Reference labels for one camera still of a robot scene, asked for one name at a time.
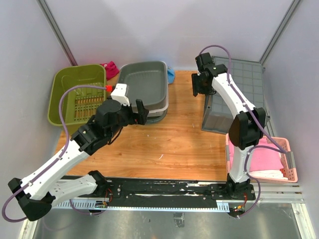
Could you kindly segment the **translucent teal plastic tub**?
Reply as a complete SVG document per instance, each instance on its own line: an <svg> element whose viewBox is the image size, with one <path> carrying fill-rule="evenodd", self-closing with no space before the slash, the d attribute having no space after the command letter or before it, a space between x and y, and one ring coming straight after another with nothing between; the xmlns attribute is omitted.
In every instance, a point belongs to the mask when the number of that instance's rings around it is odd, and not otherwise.
<svg viewBox="0 0 319 239"><path fill-rule="evenodd" d="M161 120L163 120L163 119L165 118L166 114L167 114L167 110L163 111L163 114L160 115L160 116L157 116L157 117L148 117L146 124L158 123L158 122L160 122Z"/></svg>

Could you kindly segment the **pink plastic basket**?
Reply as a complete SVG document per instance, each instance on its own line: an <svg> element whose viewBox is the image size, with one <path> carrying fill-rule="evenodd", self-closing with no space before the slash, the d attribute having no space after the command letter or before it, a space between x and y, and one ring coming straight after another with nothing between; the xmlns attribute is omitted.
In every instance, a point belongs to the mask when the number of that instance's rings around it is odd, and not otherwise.
<svg viewBox="0 0 319 239"><path fill-rule="evenodd" d="M262 170L249 172L251 176L258 179L260 182L267 183L296 183L298 181L298 175L294 160L293 152L290 149L289 141L282 137L273 137L273 140L277 142L287 153L281 154L281 164L283 169L280 170Z"/></svg>

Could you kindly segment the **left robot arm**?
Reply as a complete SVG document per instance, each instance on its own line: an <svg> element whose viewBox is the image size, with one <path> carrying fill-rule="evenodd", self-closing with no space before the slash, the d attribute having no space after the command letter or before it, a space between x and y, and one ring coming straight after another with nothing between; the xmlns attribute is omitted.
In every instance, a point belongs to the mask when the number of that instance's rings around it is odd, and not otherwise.
<svg viewBox="0 0 319 239"><path fill-rule="evenodd" d="M142 100L136 100L137 112L116 100L106 100L86 124L80 126L63 148L31 175L13 178L8 186L12 196L29 221L44 217L52 207L82 195L101 197L108 187L105 177L97 170L85 176L57 185L75 165L93 155L105 145L112 144L123 127L144 125L149 111Z"/></svg>

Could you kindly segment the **olive green plastic basket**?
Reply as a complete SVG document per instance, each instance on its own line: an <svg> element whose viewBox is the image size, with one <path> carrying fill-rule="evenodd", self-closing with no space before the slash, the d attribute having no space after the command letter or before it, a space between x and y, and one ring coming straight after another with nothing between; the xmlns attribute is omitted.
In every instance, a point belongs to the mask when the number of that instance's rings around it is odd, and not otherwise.
<svg viewBox="0 0 319 239"><path fill-rule="evenodd" d="M80 85L104 87L106 70L97 64L72 66L55 75L47 113L52 125L63 127L58 111L60 99L67 90ZM101 89L78 88L69 92L62 104L62 115L69 134L72 135L85 124L106 99L107 92Z"/></svg>

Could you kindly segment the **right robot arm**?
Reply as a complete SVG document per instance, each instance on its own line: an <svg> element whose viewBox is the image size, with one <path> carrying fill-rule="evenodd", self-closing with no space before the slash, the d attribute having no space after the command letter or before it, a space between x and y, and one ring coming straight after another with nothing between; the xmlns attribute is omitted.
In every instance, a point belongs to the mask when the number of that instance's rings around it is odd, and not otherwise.
<svg viewBox="0 0 319 239"><path fill-rule="evenodd" d="M228 138L234 146L233 163L227 175L226 185L217 193L236 200L254 200L254 187L247 174L250 150L263 137L266 112L249 102L233 81L229 69L215 65L209 53L201 53L196 59L198 72L191 75L193 95L217 92L233 116Z"/></svg>

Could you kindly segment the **pink towel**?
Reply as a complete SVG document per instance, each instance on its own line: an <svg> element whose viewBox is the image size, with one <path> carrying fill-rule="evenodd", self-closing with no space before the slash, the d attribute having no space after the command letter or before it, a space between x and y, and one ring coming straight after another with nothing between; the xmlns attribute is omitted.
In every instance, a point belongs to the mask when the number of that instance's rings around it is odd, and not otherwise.
<svg viewBox="0 0 319 239"><path fill-rule="evenodd" d="M267 140L268 139L266 137L263 137L259 140L258 145L277 148L273 143L268 143ZM229 171L233 163L234 145L231 143L230 140L228 140L227 143L229 146L229 163L227 163ZM281 164L281 154L279 152L265 148L258 148L253 151L249 170L250 172L280 169L283 169L283 165Z"/></svg>

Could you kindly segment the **blue snack packet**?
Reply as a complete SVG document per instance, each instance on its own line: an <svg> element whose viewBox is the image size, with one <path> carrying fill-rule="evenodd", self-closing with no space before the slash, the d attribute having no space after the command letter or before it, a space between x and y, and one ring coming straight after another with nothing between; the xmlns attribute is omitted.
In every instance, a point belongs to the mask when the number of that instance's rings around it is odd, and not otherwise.
<svg viewBox="0 0 319 239"><path fill-rule="evenodd" d="M175 70L172 67L167 66L167 82L173 84L175 80Z"/></svg>

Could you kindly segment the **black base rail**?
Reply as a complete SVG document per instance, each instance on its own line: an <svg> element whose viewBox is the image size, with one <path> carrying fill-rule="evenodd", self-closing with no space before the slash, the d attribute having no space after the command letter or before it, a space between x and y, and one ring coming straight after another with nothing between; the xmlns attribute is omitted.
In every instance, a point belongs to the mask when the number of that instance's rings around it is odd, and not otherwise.
<svg viewBox="0 0 319 239"><path fill-rule="evenodd" d="M255 199L249 181L233 186L230 182L106 178L105 186L97 193L77 196L58 206L90 213L125 210L242 214L247 201Z"/></svg>

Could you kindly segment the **magenta cloth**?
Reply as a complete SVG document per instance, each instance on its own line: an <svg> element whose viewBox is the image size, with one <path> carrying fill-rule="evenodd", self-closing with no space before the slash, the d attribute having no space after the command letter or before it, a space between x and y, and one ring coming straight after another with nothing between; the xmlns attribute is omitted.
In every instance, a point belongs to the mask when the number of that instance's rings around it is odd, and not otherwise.
<svg viewBox="0 0 319 239"><path fill-rule="evenodd" d="M114 61L110 61L108 63L102 63L101 66L106 71L106 79L107 81L112 79L113 77L117 76L120 72L117 65L114 63Z"/></svg>

